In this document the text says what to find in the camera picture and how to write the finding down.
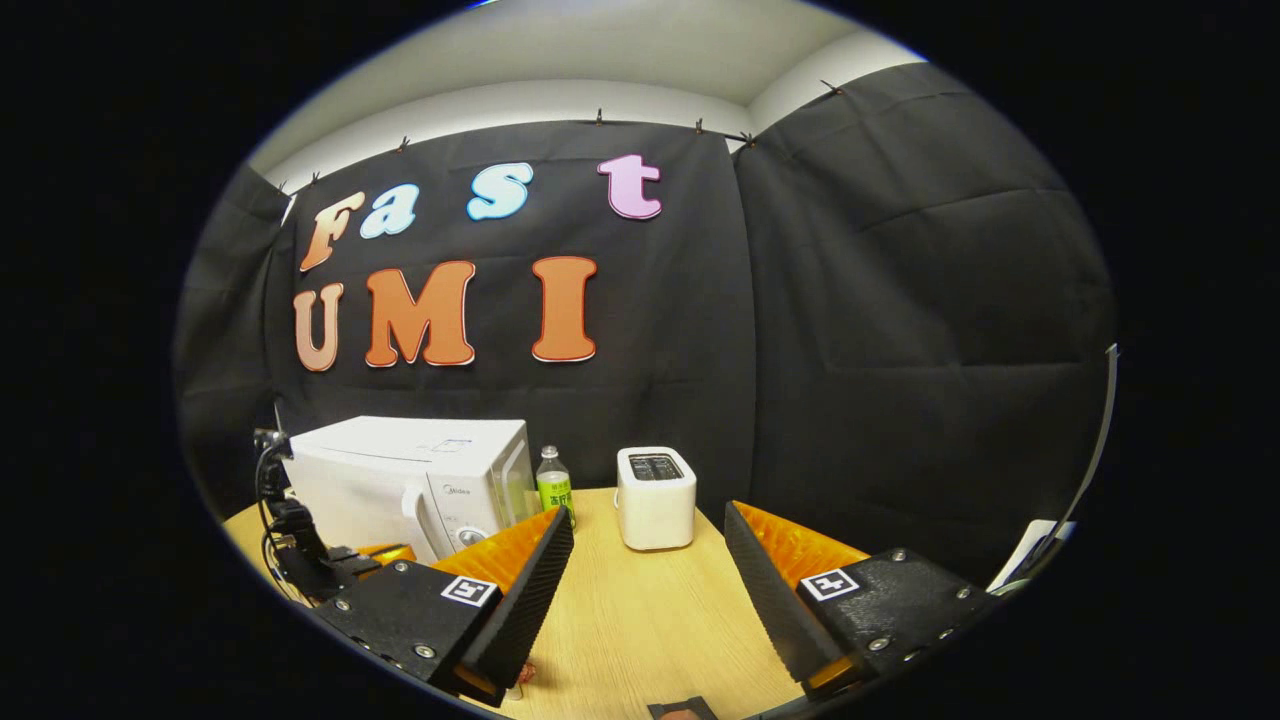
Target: table surface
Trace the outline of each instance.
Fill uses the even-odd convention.
[[[538,675],[522,698],[508,694],[498,714],[650,720],[649,705],[701,696],[718,717],[735,720],[803,694],[769,643],[724,538],[701,512],[689,546],[637,552],[622,543],[613,488],[573,491],[573,553],[529,656]],[[270,578],[257,510],[224,527]]]

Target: white object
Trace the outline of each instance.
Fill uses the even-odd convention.
[[[1024,557],[1027,557],[1027,553],[1036,547],[1036,542],[1052,533],[1053,525],[1056,524],[1057,523],[1053,520],[1032,520],[1030,524],[1027,525],[1027,532],[1023,533],[1021,542],[1019,542],[1018,547],[1014,548],[1014,553],[1009,556],[1009,562],[1005,562],[1005,566],[1000,570],[1000,574],[996,575],[996,579],[987,587],[987,592],[991,592],[1009,582],[1009,575],[1018,569],[1018,565],[1021,564]],[[1065,541],[1071,537],[1071,530],[1074,528],[1075,523],[1064,523],[1062,528],[1057,530],[1057,539]]]
[[[524,420],[360,416],[289,445],[284,471],[329,546],[406,543],[429,564],[539,507]]]
[[[632,550],[685,547],[694,539],[698,478],[669,447],[618,451],[618,527]]]

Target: pink letter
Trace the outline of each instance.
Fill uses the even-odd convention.
[[[609,176],[609,206],[623,218],[648,220],[662,211],[662,202],[645,200],[644,181],[658,179],[658,168],[644,164],[639,155],[623,155],[600,163],[595,169]]]

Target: microwave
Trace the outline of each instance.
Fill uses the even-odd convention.
[[[404,543],[431,564],[541,509],[524,420],[366,415],[289,445],[284,473],[329,546]]]

